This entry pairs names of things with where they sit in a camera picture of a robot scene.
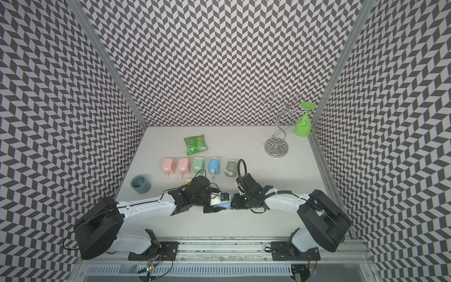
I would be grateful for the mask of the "light blue pencil sharpener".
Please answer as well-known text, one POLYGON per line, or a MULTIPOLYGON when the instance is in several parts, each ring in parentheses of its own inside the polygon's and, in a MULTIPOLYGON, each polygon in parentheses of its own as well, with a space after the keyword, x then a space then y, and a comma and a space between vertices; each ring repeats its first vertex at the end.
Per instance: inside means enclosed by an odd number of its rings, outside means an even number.
POLYGON ((217 205, 218 208, 230 210, 231 209, 231 202, 224 202, 217 205))

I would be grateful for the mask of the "sage green pencil sharpener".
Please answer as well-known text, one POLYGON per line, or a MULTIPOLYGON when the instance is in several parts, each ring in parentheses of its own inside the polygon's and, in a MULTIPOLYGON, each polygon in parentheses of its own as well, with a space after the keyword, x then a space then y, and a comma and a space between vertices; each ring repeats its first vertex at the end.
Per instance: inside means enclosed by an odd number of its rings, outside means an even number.
POLYGON ((237 176, 237 161, 229 160, 227 162, 224 174, 227 177, 236 177, 237 176))

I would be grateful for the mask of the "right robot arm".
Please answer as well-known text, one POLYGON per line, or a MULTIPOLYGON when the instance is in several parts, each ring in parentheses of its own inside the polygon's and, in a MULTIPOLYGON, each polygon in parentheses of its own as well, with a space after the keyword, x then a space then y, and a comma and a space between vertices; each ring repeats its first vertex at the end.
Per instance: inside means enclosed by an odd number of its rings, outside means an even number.
POLYGON ((300 252, 321 247, 335 252, 345 240, 351 219, 324 192, 296 195, 290 190, 262 187, 248 173, 237 179, 238 190, 232 209, 279 210, 299 216, 304 227, 295 230, 288 244, 300 252))

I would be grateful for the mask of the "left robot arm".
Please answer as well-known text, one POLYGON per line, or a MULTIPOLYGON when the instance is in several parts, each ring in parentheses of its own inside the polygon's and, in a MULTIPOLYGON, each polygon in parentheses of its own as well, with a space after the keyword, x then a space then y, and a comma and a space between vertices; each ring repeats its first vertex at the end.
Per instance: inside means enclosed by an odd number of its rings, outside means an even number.
POLYGON ((188 184, 150 199, 117 202, 105 197, 75 223, 75 241, 84 260, 107 252, 128 252, 130 260, 149 259, 162 253, 162 245, 153 230, 135 229, 135 223, 178 215, 193 206, 202 207, 205 213, 216 213, 229 200, 229 193, 222 192, 205 176, 196 176, 188 184))

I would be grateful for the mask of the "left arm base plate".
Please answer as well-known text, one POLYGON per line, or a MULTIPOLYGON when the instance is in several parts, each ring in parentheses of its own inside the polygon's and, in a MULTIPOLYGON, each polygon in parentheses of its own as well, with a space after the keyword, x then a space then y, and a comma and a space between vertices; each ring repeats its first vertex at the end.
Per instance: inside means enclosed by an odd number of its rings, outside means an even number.
POLYGON ((163 255, 162 261, 175 261, 179 248, 179 242, 161 242, 157 247, 155 244, 151 245, 143 254, 129 253, 128 261, 159 261, 160 256, 163 255))

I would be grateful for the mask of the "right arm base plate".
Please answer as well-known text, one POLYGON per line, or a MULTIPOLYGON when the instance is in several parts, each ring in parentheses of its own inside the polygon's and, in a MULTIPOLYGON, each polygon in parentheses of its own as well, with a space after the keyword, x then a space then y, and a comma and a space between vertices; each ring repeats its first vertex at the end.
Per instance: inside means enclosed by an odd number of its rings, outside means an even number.
POLYGON ((321 256, 318 248, 310 249, 306 252, 299 251, 293 244, 288 242, 271 242, 270 253, 272 260, 276 262, 287 261, 320 261, 321 256))

